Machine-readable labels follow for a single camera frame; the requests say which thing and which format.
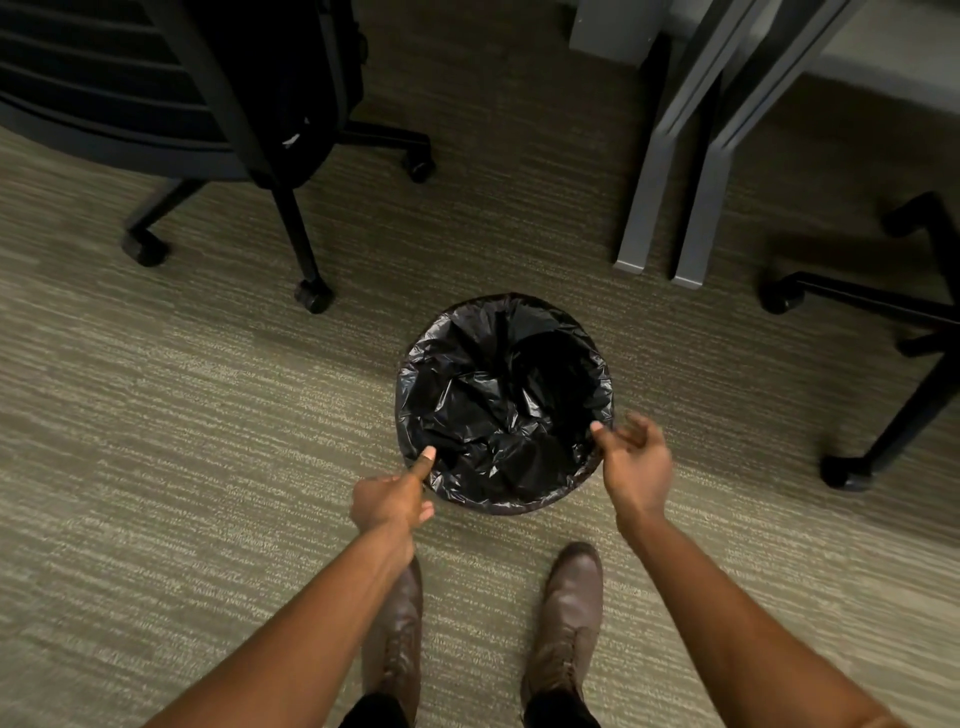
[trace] plastic liner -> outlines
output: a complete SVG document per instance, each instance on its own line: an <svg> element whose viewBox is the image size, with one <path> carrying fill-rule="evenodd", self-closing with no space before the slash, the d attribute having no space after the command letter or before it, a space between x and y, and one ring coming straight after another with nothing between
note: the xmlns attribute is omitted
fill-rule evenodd
<svg viewBox="0 0 960 728"><path fill-rule="evenodd" d="M407 464L428 445L426 485L494 515L562 498L600 463L589 424L613 421L607 363L573 318L508 293L444 311L396 380L396 435Z"/></svg>

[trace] chair base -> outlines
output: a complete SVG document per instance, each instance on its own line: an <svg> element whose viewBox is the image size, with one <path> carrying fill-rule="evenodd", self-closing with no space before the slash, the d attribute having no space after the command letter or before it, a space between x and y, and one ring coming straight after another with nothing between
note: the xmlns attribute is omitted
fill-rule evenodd
<svg viewBox="0 0 960 728"><path fill-rule="evenodd" d="M426 134L351 121L337 141L340 144L404 150L401 164L417 184L426 182L437 169L431 154L430 137ZM150 232L149 227L196 194L205 184L205 180L168 180L162 184L127 221L127 234L120 243L123 252L147 268L166 260L170 246ZM289 187L276 187L271 192L303 274L294 297L310 313L323 313L336 296L317 268L294 191Z"/></svg>
<svg viewBox="0 0 960 728"><path fill-rule="evenodd" d="M900 237L926 229L940 272L954 301L960 300L960 236L940 198L926 192L881 220L888 235ZM863 457L828 455L820 476L831 488L861 492L960 393L960 307L819 276L794 273L760 286L760 304L782 315L804 302L807 294L878 313L932 332L897 343L904 356L940 354L937 363Z"/></svg>

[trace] pant leg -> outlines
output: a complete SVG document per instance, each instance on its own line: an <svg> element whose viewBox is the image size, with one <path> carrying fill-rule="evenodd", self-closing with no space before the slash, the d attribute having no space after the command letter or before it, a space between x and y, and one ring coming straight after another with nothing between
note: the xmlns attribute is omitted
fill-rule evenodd
<svg viewBox="0 0 960 728"><path fill-rule="evenodd" d="M410 728L403 709L392 695L371 692L357 700L340 728Z"/></svg>
<svg viewBox="0 0 960 728"><path fill-rule="evenodd" d="M534 695L527 703L523 724L526 728L600 728L584 701L569 691Z"/></svg>

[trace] shoe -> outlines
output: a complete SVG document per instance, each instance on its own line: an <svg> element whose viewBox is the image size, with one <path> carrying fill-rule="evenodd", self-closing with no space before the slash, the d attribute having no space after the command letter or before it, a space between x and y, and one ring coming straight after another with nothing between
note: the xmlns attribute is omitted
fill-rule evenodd
<svg viewBox="0 0 960 728"><path fill-rule="evenodd" d="M420 635L423 580L417 557L390 590L361 649L363 692L396 698L414 725L420 704Z"/></svg>
<svg viewBox="0 0 960 728"><path fill-rule="evenodd" d="M584 678L603 619L603 567L590 544L569 544L547 577L540 624L520 687L526 710L534 695L554 690L583 699Z"/></svg>

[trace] office chair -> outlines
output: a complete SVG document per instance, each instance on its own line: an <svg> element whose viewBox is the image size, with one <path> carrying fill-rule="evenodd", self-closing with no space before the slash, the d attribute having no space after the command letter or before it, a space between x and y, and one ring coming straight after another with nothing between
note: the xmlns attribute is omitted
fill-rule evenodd
<svg viewBox="0 0 960 728"><path fill-rule="evenodd" d="M351 121L367 42L349 0L5 0L0 126L66 154L169 178L127 221L124 252L155 266L150 227L214 180L274 196L311 313L332 303L294 189L333 144L405 150L424 182L430 139Z"/></svg>
<svg viewBox="0 0 960 728"><path fill-rule="evenodd" d="M831 488L864 491L871 479L890 465L960 390L960 235L944 203L925 192L881 218L884 232L904 237L926 229L937 267L947 282L953 305L923 301L842 280L794 273L760 288L763 308L783 314L804 302L807 293L879 313L891 319L930 328L931 333L897 343L904 356L940 354L940 359L893 421L862 457L828 455L820 462L820 476Z"/></svg>

